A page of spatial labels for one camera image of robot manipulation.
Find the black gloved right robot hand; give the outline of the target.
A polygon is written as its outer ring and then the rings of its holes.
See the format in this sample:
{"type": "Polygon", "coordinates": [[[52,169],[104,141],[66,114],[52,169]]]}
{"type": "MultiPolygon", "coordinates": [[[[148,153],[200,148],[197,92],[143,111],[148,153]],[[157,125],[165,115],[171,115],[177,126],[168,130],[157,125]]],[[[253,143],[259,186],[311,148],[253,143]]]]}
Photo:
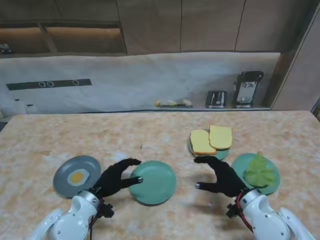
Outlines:
{"type": "Polygon", "coordinates": [[[197,182],[195,188],[211,193],[222,193],[227,197],[237,197],[247,187],[237,173],[226,162],[214,156],[198,156],[194,159],[197,164],[208,164],[216,175],[216,182],[197,182]]]}

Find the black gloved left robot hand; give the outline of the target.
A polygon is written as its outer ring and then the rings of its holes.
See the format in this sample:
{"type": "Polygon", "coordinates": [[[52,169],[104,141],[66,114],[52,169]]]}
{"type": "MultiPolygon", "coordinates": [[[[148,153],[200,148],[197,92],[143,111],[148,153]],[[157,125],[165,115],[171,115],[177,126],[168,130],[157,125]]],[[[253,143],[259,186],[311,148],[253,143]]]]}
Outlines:
{"type": "Polygon", "coordinates": [[[102,199],[112,196],[122,189],[142,183],[143,178],[141,176],[122,179],[122,174],[127,168],[138,166],[141,163],[138,159],[127,158],[109,166],[89,191],[102,199]]]}

